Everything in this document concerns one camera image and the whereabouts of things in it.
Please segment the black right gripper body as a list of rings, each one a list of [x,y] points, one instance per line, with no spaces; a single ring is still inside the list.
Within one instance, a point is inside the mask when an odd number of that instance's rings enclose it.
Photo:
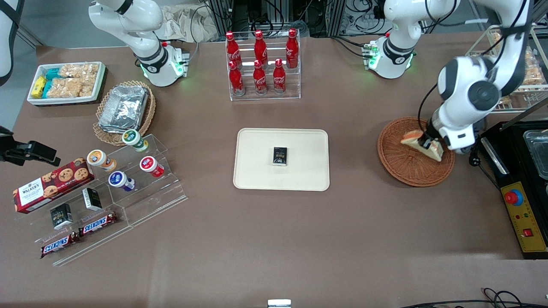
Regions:
[[[18,145],[12,135],[13,132],[11,130],[8,130],[3,126],[0,127],[0,161],[20,166],[20,161],[18,159],[9,158],[7,156],[8,152],[12,149],[16,149],[16,146]]]

